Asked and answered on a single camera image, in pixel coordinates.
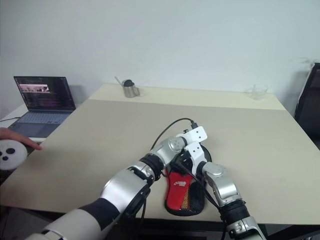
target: laptop keyboard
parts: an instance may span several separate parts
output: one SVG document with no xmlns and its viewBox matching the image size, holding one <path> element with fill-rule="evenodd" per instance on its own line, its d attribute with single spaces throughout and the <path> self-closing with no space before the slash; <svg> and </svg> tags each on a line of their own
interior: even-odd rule
<svg viewBox="0 0 320 240">
<path fill-rule="evenodd" d="M 69 116 L 65 113 L 28 112 L 17 122 L 24 124 L 62 124 Z"/>
</svg>

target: laptop screen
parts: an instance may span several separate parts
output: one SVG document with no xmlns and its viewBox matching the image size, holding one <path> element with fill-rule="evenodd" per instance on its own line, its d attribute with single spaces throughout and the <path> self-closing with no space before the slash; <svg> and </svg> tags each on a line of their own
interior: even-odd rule
<svg viewBox="0 0 320 240">
<path fill-rule="evenodd" d="M 15 76 L 14 80 L 30 111 L 73 111 L 76 109 L 65 77 Z"/>
</svg>

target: white round device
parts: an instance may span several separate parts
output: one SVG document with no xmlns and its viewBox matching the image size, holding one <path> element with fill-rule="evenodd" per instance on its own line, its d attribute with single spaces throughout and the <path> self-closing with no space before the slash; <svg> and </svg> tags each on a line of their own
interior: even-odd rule
<svg viewBox="0 0 320 240">
<path fill-rule="evenodd" d="M 27 158 L 25 146 L 14 140 L 0 140 L 0 169 L 13 170 Z"/>
</svg>

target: finger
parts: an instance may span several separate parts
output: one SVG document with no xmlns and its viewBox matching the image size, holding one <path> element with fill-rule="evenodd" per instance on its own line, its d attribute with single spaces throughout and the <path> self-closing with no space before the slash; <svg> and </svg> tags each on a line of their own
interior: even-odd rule
<svg viewBox="0 0 320 240">
<path fill-rule="evenodd" d="M 42 147 L 40 145 L 38 145 L 35 141 L 32 141 L 30 138 L 23 136 L 17 132 L 11 132 L 11 134 L 9 135 L 9 138 L 11 140 L 15 140 L 15 141 L 21 142 L 25 145 L 28 145 L 36 150 L 42 149 Z"/>
</svg>

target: human hand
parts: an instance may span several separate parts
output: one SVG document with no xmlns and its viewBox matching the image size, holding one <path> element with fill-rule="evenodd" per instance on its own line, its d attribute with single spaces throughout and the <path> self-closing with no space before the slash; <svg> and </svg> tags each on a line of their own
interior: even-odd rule
<svg viewBox="0 0 320 240">
<path fill-rule="evenodd" d="M 30 138 L 21 135 L 15 131 L 12 131 L 5 127 L 0 127 L 0 140 L 10 139 L 21 142 L 25 145 L 28 145 L 36 150 L 41 150 L 42 147 L 38 145 L 36 142 L 32 141 Z"/>
</svg>

